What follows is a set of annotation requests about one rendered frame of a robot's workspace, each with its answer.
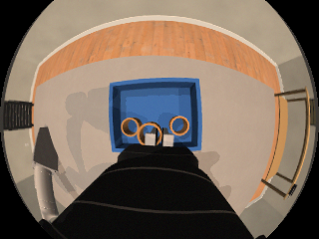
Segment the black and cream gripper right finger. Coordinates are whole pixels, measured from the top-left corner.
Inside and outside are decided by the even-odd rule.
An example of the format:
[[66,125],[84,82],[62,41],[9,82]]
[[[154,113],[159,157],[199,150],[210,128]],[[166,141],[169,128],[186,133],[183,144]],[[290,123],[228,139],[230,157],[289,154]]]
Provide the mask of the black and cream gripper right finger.
[[173,133],[169,133],[166,127],[162,128],[161,145],[173,146]]

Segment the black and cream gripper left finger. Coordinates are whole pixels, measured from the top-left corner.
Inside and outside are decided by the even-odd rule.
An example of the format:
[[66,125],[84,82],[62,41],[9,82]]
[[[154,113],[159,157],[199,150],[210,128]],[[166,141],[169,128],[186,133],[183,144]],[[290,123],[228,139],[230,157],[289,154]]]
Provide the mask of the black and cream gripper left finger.
[[145,145],[157,145],[158,129],[154,127],[151,132],[146,132]]

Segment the blue plastic tray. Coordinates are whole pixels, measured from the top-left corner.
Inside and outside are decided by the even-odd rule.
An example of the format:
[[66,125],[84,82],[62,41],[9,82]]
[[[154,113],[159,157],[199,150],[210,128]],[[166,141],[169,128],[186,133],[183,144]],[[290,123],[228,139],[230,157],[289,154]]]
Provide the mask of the blue plastic tray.
[[[169,128],[173,117],[188,120],[189,130],[179,136]],[[173,133],[173,146],[201,150],[202,111],[199,79],[150,78],[110,83],[109,123],[112,152],[122,152],[130,144],[140,144],[138,136],[126,136],[123,120],[138,118],[142,124],[154,121]]]

